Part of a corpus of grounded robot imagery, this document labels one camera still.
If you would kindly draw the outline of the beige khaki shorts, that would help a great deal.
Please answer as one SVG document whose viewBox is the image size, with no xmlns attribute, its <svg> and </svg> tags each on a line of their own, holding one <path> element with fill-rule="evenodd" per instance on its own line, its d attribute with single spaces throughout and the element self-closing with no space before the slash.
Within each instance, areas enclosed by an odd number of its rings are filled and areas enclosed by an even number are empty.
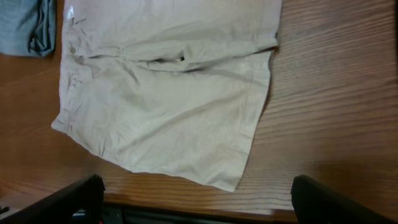
<svg viewBox="0 0 398 224">
<path fill-rule="evenodd" d="M 53 129 L 131 172 L 235 190 L 269 91 L 278 0 L 66 1 Z"/>
</svg>

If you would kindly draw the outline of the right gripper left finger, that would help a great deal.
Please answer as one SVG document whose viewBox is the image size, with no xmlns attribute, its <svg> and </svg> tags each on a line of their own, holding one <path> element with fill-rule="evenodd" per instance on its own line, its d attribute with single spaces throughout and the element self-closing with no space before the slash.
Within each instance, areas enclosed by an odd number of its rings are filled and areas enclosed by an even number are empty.
<svg viewBox="0 0 398 224">
<path fill-rule="evenodd" d="M 1 223 L 101 223 L 104 191 L 102 177 L 95 174 L 1 219 Z"/>
</svg>

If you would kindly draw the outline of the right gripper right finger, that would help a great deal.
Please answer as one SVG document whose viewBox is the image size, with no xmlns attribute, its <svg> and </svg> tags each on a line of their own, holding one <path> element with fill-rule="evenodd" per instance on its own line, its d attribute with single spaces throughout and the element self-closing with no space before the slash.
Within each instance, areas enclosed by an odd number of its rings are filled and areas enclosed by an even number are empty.
<svg viewBox="0 0 398 224">
<path fill-rule="evenodd" d="M 290 194 L 299 223 L 395 224 L 306 175 L 294 178 Z"/>
</svg>

